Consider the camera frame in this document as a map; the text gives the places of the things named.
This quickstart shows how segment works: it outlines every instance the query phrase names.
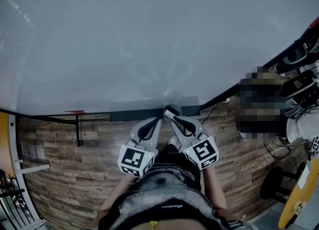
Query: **black stool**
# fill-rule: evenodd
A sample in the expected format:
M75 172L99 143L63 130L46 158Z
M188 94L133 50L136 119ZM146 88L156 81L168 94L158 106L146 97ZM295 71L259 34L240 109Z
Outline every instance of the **black stool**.
M277 200L278 202L285 204L287 200L276 194L278 192L283 195L289 196L291 193L291 190L281 187L283 178L288 177L297 181L299 177L301 176L302 172L304 171L305 167L306 167L306 164L301 163L297 170L297 173L285 172L283 171L281 167L276 167L272 169L267 174L263 184L261 185L261 188L260 188L261 199L273 198Z

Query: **person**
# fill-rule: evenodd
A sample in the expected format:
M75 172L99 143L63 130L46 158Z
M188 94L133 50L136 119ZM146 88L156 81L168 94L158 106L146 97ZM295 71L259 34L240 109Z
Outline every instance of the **person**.
M125 175L85 230L254 230L227 211L214 166L200 171L178 152L174 137L141 178Z

